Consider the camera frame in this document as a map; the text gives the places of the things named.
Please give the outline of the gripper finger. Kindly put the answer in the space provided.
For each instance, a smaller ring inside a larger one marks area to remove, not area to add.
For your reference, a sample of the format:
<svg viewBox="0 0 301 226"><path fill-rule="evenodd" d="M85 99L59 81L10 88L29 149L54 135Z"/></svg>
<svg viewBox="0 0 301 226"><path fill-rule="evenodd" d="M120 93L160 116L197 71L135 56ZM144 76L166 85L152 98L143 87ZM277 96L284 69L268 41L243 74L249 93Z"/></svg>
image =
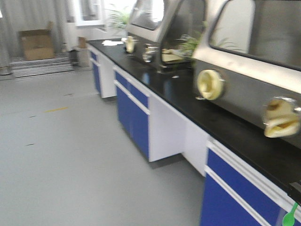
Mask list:
<svg viewBox="0 0 301 226"><path fill-rule="evenodd" d="M299 205L301 204L301 181L300 180L289 184L288 195Z"/></svg>

